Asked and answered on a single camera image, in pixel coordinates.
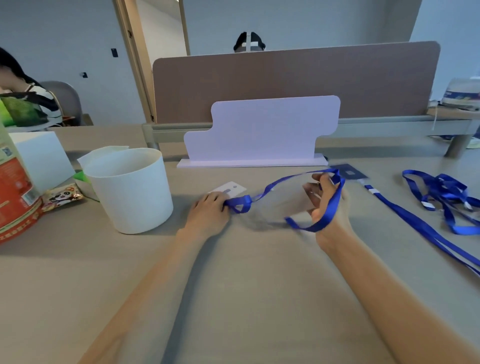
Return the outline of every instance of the coiled blue lanyard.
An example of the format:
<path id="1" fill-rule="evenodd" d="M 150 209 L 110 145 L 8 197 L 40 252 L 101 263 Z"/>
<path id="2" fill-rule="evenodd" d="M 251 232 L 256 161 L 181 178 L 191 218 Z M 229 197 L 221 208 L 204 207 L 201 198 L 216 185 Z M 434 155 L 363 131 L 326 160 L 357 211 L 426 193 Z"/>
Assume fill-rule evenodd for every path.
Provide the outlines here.
<path id="1" fill-rule="evenodd" d="M 411 178 L 406 177 L 407 175 L 416 175 L 421 177 L 425 183 L 425 186 L 428 189 L 427 194 L 423 195 L 420 192 L 420 189 L 418 188 L 415 181 Z M 410 187 L 413 195 L 422 203 L 425 209 L 429 211 L 435 211 L 435 206 L 430 202 L 432 199 L 442 204 L 442 207 L 444 209 L 445 221 L 453 233 L 459 235 L 480 234 L 480 221 L 469 217 L 454 206 L 455 204 L 462 203 L 463 206 L 469 211 L 472 210 L 472 206 L 480 207 L 480 200 L 473 197 L 468 197 L 467 186 L 446 174 L 439 174 L 437 177 L 433 177 L 427 173 L 418 170 L 405 170 L 402 172 L 402 176 L 407 180 L 408 186 Z M 429 224 L 427 224 L 425 221 L 423 221 L 416 215 L 405 210 L 403 207 L 400 207 L 399 205 L 396 205 L 393 202 L 387 200 L 377 189 L 373 188 L 372 185 L 365 184 L 364 186 L 373 195 L 375 195 L 375 197 L 377 197 L 385 205 L 391 208 L 398 216 L 400 216 L 408 225 L 414 228 L 425 239 L 427 239 L 433 245 L 451 256 L 457 262 L 467 266 L 480 276 L 480 270 L 478 268 L 480 267 L 480 260 L 478 258 L 466 252 L 459 246 L 453 244 L 449 240 L 445 239 L 434 228 L 432 228 Z M 455 209 L 458 213 L 464 216 L 468 221 L 472 222 L 475 226 L 456 226 L 455 218 L 452 211 L 450 210 L 450 207 Z M 460 259 L 453 252 L 455 252 L 467 261 Z"/>
<path id="2" fill-rule="evenodd" d="M 250 210 L 250 208 L 252 207 L 252 203 L 260 200 L 261 198 L 263 198 L 267 193 L 269 193 L 280 182 L 286 181 L 286 180 L 288 180 L 292 177 L 300 176 L 302 174 L 319 173 L 319 172 L 333 173 L 333 176 L 331 177 L 332 182 L 334 184 L 338 183 L 338 187 L 337 187 L 335 193 L 333 194 L 332 198 L 328 201 L 326 211 L 325 211 L 324 215 L 322 216 L 322 218 L 319 221 L 317 221 L 316 223 L 314 223 L 313 225 L 311 225 L 307 228 L 300 227 L 290 217 L 285 218 L 285 221 L 287 222 L 288 225 L 290 225 L 294 229 L 305 230 L 305 231 L 310 231 L 310 232 L 320 231 L 323 228 L 325 228 L 332 221 L 333 217 L 335 216 L 336 209 L 338 207 L 338 203 L 340 202 L 340 197 L 341 197 L 341 194 L 342 194 L 342 188 L 345 184 L 345 179 L 340 177 L 339 170 L 336 170 L 334 168 L 328 168 L 328 169 L 325 169 L 325 170 L 312 170 L 310 172 L 293 174 L 291 176 L 282 177 L 279 180 L 276 180 L 275 182 L 266 186 L 263 193 L 260 194 L 260 195 L 257 195 L 255 197 L 251 197 L 250 195 L 245 195 L 245 196 L 241 196 L 241 197 L 234 197 L 234 198 L 231 198 L 231 199 L 225 201 L 225 205 L 227 205 L 236 214 L 244 214 L 244 213 L 246 213 Z"/>

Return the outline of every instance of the metal desk rail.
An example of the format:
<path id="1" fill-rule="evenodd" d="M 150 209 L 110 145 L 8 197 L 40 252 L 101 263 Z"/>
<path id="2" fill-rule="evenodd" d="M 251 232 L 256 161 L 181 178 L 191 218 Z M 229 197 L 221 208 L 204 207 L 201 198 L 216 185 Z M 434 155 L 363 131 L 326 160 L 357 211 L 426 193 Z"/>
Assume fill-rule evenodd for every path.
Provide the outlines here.
<path id="1" fill-rule="evenodd" d="M 336 131 L 322 138 L 456 135 L 445 156 L 459 158 L 479 126 L 480 120 L 445 118 L 437 118 L 434 125 L 433 117 L 430 115 L 350 118 L 339 119 Z M 147 146 L 158 150 L 160 150 L 158 143 L 183 142 L 186 132 L 204 131 L 211 127 L 211 122 L 142 125 Z"/>

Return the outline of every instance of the gray chair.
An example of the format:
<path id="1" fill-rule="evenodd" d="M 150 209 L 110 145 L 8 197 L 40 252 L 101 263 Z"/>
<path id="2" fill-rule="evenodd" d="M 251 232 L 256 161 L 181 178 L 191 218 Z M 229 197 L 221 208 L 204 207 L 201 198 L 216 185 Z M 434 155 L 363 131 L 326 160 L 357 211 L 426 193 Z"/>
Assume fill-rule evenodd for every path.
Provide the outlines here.
<path id="1" fill-rule="evenodd" d="M 84 125 L 80 98 L 71 85 L 62 81 L 43 81 L 40 84 L 57 99 L 64 116 L 73 116 L 79 125 Z"/>

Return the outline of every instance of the barcode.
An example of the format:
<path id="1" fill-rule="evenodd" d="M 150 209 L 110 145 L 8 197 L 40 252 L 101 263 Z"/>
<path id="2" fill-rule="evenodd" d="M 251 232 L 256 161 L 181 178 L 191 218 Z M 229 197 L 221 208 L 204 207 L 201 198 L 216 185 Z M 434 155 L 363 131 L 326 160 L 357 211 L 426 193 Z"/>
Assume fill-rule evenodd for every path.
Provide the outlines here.
<path id="1" fill-rule="evenodd" d="M 26 204 L 29 206 L 33 205 L 39 197 L 40 195 L 34 187 L 32 187 L 27 193 L 22 196 Z"/>

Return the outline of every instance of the purple desk sign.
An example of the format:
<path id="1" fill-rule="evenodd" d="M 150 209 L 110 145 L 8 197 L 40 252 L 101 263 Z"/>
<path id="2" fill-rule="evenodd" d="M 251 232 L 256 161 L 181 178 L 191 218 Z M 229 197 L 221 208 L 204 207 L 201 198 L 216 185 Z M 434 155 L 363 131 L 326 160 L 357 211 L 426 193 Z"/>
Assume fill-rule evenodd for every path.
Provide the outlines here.
<path id="1" fill-rule="evenodd" d="M 315 140 L 338 125 L 337 96 L 218 101 L 213 126 L 184 136 L 177 168 L 326 166 Z"/>

